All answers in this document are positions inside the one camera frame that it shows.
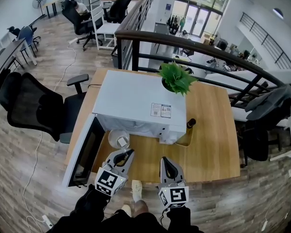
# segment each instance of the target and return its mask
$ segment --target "balcony railing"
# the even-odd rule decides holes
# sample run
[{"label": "balcony railing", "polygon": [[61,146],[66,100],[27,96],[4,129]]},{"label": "balcony railing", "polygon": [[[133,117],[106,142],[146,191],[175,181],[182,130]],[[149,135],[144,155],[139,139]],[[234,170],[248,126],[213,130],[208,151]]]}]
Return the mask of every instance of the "balcony railing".
[{"label": "balcony railing", "polygon": [[280,69],[291,69],[291,60],[277,42],[250,16],[242,14],[240,22],[261,42]]},{"label": "balcony railing", "polygon": [[[276,77],[272,76],[268,72],[264,71],[262,68],[243,60],[237,56],[229,54],[225,51],[216,49],[213,46],[201,44],[194,42],[192,40],[187,40],[184,38],[165,35],[154,32],[145,32],[141,31],[142,24],[146,19],[147,12],[151,6],[153,0],[139,0],[139,2],[134,6],[131,12],[127,15],[124,21],[121,23],[118,30],[115,32],[117,37],[118,44],[118,68],[127,69],[129,63],[132,63],[133,71],[146,71],[146,72],[158,72],[159,70],[153,68],[145,68],[139,66],[139,59],[146,58],[152,60],[159,60],[165,63],[176,62],[181,65],[186,65],[189,67],[199,68],[205,71],[212,73],[218,73],[222,76],[227,76],[229,78],[235,79],[237,81],[243,82],[244,88],[239,88],[232,86],[227,83],[220,83],[217,81],[198,78],[200,82],[209,83],[212,85],[224,87],[226,89],[234,90],[236,94],[229,95],[231,106],[244,108],[248,102],[248,98],[256,98],[260,94],[270,92],[273,88],[283,86],[284,83]],[[160,55],[151,55],[140,53],[140,43],[149,42],[156,43],[161,45],[173,46],[177,48],[182,48],[186,50],[192,50],[194,52],[199,52],[212,56],[231,64],[234,64],[238,67],[241,67],[245,70],[248,70],[256,76],[252,80],[248,80],[242,77],[239,77],[231,72],[224,72],[222,70],[214,69],[204,65],[196,64],[193,62],[186,62],[179,59],[172,59]],[[264,81],[267,81],[271,88],[267,88],[262,85]]]}]

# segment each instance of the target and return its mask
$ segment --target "blue chair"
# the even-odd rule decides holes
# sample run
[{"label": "blue chair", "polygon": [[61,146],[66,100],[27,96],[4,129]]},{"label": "blue chair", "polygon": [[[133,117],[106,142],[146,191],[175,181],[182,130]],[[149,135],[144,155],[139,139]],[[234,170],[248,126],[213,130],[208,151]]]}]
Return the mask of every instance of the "blue chair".
[{"label": "blue chair", "polygon": [[[33,41],[33,32],[32,32],[32,30],[31,30],[31,28],[29,26],[23,27],[20,30],[19,35],[18,35],[18,39],[23,39],[23,38],[26,39],[26,42],[27,42],[28,46],[31,47],[32,52],[33,52],[33,54],[34,54],[34,56],[36,58],[36,55],[35,55],[35,53],[33,51],[33,48],[32,48],[32,44],[34,44],[34,46],[35,46],[36,49],[37,49],[37,46],[35,45],[35,43]],[[28,64],[28,62],[27,62],[27,60],[26,60],[26,58],[25,58],[25,56],[23,54],[23,51],[25,51],[27,57],[29,57],[28,54],[27,54],[27,52],[26,52],[26,47],[24,47],[23,49],[21,49],[20,52],[23,55],[24,60]]]}]

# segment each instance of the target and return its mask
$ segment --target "person's arm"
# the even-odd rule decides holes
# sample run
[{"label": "person's arm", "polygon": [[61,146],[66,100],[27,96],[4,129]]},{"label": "person's arm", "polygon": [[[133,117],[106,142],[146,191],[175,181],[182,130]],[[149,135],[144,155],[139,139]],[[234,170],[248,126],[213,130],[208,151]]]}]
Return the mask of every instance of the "person's arm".
[{"label": "person's arm", "polygon": [[185,206],[170,209],[167,217],[170,219],[168,231],[178,233],[192,230],[196,233],[203,233],[197,226],[191,225],[191,210]]},{"label": "person's arm", "polygon": [[60,218],[48,233],[86,232],[86,229],[103,220],[103,210],[109,199],[109,196],[95,190],[90,184],[70,215]]}]

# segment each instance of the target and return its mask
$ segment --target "potted plant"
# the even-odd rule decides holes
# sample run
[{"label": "potted plant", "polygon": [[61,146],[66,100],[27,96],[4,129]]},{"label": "potted plant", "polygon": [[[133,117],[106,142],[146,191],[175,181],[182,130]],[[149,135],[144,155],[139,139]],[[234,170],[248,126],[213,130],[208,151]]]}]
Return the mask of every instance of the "potted plant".
[{"label": "potted plant", "polygon": [[162,76],[163,86],[171,92],[178,93],[182,95],[187,94],[190,91],[189,86],[197,79],[190,76],[187,71],[184,71],[180,65],[173,62],[171,64],[163,63],[161,64],[162,69],[159,75]]}]

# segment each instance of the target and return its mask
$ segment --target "white chair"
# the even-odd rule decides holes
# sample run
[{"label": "white chair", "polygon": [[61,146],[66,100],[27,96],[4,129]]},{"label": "white chair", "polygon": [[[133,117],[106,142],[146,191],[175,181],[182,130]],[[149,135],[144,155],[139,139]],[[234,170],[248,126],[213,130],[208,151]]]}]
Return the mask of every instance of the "white chair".
[{"label": "white chair", "polygon": [[[92,14],[92,20],[93,20],[93,25],[95,29],[95,37],[96,37],[96,42],[97,42],[97,48],[99,49],[109,49],[113,50],[114,47],[110,47],[110,44],[114,42],[114,45],[116,46],[116,38],[115,38],[115,31],[117,28],[120,26],[119,23],[108,23],[105,22],[103,19],[103,11],[102,11],[102,6],[99,6],[91,11]],[[102,19],[102,26],[97,29],[95,22],[98,21],[99,19]],[[110,40],[106,46],[99,46],[98,44],[98,34],[103,34],[104,40]],[[113,38],[108,38],[106,37],[106,34],[113,34]]]}]

